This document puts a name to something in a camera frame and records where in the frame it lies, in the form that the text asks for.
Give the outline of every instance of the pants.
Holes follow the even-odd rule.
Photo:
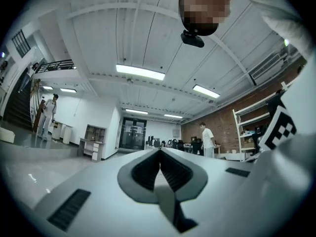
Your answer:
[[[214,147],[204,148],[205,156],[208,158],[214,158]]]
[[[22,89],[24,89],[24,87],[29,83],[29,81],[31,80],[30,76],[28,74],[25,74],[23,81],[20,85],[19,91],[21,91]]]
[[[43,113],[40,116],[39,119],[39,126],[38,126],[38,135],[41,136],[41,133],[43,131],[43,127],[44,127],[44,134],[43,134],[43,138],[47,138],[48,136],[48,126],[49,126],[49,122],[50,122],[50,117],[46,117]]]

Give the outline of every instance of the white shirt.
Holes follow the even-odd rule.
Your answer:
[[[203,146],[204,148],[213,148],[214,144],[211,140],[211,138],[214,138],[213,133],[211,132],[210,129],[206,128],[204,129],[203,133],[202,133],[202,137],[203,137]]]
[[[35,71],[30,68],[29,71],[27,72],[27,74],[29,75],[30,78],[32,78],[32,75],[35,73]]]
[[[53,103],[53,100],[52,99],[48,99],[46,102],[45,102],[45,110],[43,111],[44,115],[46,117],[51,117],[51,115],[53,113],[56,113],[57,111],[57,103]]]
[[[264,21],[282,38],[288,39],[307,60],[314,49],[313,38],[302,18],[287,0],[250,0],[261,11]]]

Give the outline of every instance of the white shelving unit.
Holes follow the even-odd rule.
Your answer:
[[[288,84],[285,84],[284,82],[282,82],[282,89],[285,89],[287,90],[288,87],[295,81],[295,79],[293,81],[291,81],[290,83]],[[243,125],[249,125],[249,124],[252,124],[252,123],[255,123],[255,122],[258,122],[260,120],[263,120],[263,119],[266,119],[267,117],[270,116],[269,113],[265,113],[263,115],[260,115],[258,117],[255,117],[255,118],[252,118],[252,119],[249,119],[249,120],[246,120],[246,121],[243,121],[241,122],[241,116],[242,115],[245,115],[247,113],[250,113],[256,109],[259,109],[260,107],[263,107],[266,105],[266,101],[268,101],[269,99],[273,98],[275,96],[276,93],[273,93],[267,97],[265,97],[264,99],[252,104],[252,105],[249,105],[239,111],[235,111],[233,109],[233,115],[234,115],[234,118],[235,118],[235,122],[236,122],[236,128],[237,128],[237,134],[238,134],[238,141],[239,141],[239,152],[240,152],[240,161],[247,161],[247,155],[249,153],[250,150],[255,150],[255,148],[243,148],[242,145],[241,145],[241,138],[246,138],[246,137],[250,137],[251,134],[240,134],[240,131],[243,131],[242,129],[242,126]]]

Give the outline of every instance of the black railing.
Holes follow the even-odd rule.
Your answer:
[[[16,50],[22,58],[27,54],[28,51],[31,50],[22,30],[20,30],[16,35],[13,36],[12,41],[15,45]]]
[[[41,65],[36,73],[43,73],[56,70],[76,69],[72,60],[56,61]]]

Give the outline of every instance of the brick wall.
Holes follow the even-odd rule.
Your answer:
[[[277,78],[264,85],[263,87],[258,88],[252,93],[214,113],[182,125],[182,140],[186,143],[189,143],[192,136],[202,138],[201,131],[199,130],[199,124],[201,122],[204,122],[206,123],[206,127],[211,129],[216,142],[221,145],[221,153],[227,153],[227,151],[229,151],[230,153],[231,150],[236,150],[238,152],[239,143],[233,109],[235,111],[241,110],[276,92],[282,87],[281,82],[284,81],[285,83],[289,83],[297,76],[297,68],[303,64],[305,64],[305,60],[303,58],[299,58],[296,62],[291,64],[291,66],[289,66],[282,74],[280,74]],[[253,112],[241,116],[241,121],[252,119],[267,112],[268,108],[266,106],[263,106]],[[250,124],[248,126],[243,126],[243,129],[248,128],[249,130],[253,130],[254,127],[266,124],[270,121],[271,118],[268,117],[264,120]]]

